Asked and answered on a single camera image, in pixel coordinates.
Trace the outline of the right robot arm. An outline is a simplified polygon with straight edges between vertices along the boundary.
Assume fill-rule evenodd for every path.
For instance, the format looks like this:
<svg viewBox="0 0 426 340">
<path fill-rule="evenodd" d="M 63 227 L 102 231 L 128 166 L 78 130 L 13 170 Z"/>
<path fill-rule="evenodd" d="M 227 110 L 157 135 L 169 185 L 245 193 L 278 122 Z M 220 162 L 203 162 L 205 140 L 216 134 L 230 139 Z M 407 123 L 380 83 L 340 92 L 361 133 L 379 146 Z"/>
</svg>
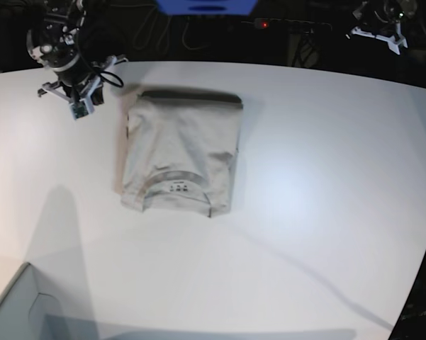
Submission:
<svg viewBox="0 0 426 340">
<path fill-rule="evenodd" d="M 39 22 L 26 36 L 30 57 L 56 76 L 41 85 L 38 97 L 52 94 L 67 102 L 76 119 L 103 104 L 104 84 L 124 87 L 112 68 L 128 58 L 117 54 L 115 40 L 100 37 L 107 29 L 103 20 L 110 5 L 110 1 L 44 1 Z"/>
</svg>

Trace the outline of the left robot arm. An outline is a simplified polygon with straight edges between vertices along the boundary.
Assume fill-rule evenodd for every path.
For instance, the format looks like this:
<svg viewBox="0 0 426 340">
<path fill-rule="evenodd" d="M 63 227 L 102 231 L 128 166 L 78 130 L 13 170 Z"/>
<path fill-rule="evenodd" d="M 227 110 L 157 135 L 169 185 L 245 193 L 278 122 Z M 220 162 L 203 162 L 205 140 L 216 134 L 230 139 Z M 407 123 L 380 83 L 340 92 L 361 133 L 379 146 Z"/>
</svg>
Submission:
<svg viewBox="0 0 426 340">
<path fill-rule="evenodd" d="M 408 41 L 402 33 L 402 23 L 415 16 L 416 1 L 361 1 L 352 14 L 357 23 L 345 35 L 353 35 L 385 42 L 388 48 L 400 54 L 400 49 L 408 48 Z"/>
</svg>

